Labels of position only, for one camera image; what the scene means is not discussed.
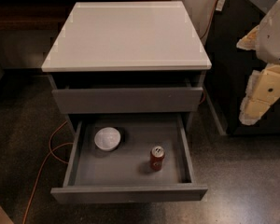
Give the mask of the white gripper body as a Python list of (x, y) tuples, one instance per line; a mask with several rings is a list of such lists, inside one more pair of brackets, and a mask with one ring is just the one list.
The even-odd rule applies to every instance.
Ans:
[(257, 57), (266, 63), (280, 64), (280, 0), (259, 24)]

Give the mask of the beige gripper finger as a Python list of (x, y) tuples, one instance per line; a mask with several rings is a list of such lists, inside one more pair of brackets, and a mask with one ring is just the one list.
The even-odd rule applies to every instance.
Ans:
[(280, 98), (280, 64), (268, 63), (249, 77), (245, 97), (240, 105), (239, 120), (244, 125), (256, 124)]
[(258, 31), (259, 26), (257, 25), (237, 42), (236, 48), (243, 50), (255, 50)]

